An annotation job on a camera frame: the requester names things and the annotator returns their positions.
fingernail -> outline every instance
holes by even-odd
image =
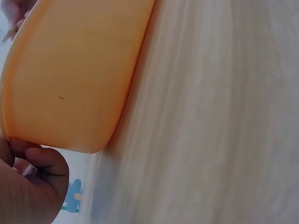
[[[27,18],[27,16],[29,15],[30,11],[26,12],[24,15],[24,18]]]
[[[24,22],[24,19],[21,19],[20,21],[18,21],[18,23],[17,23],[17,27],[18,27],[18,29],[21,28],[23,22]]]

white wooden surface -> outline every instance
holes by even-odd
[[[298,224],[298,34],[299,0],[159,0],[82,223]]]

finger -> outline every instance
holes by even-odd
[[[0,7],[8,19],[10,27],[14,27],[20,18],[20,9],[16,1],[2,0],[0,1]]]
[[[42,148],[42,146],[40,146],[38,144],[23,141],[23,140],[18,139],[18,138],[12,138],[9,141],[9,146],[10,146],[11,151],[14,154],[14,156],[18,157],[18,158],[21,158],[21,159],[26,159],[26,156],[25,156],[25,150],[26,149],[28,149],[28,148]]]
[[[9,148],[8,142],[3,137],[0,137],[0,160],[11,167],[14,165],[14,155]]]
[[[43,171],[43,180],[64,199],[69,184],[69,167],[64,157],[52,148],[28,148],[25,156],[29,163]]]

orange plastic container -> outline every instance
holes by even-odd
[[[155,0],[39,0],[2,75],[7,138],[83,153],[110,140]]]

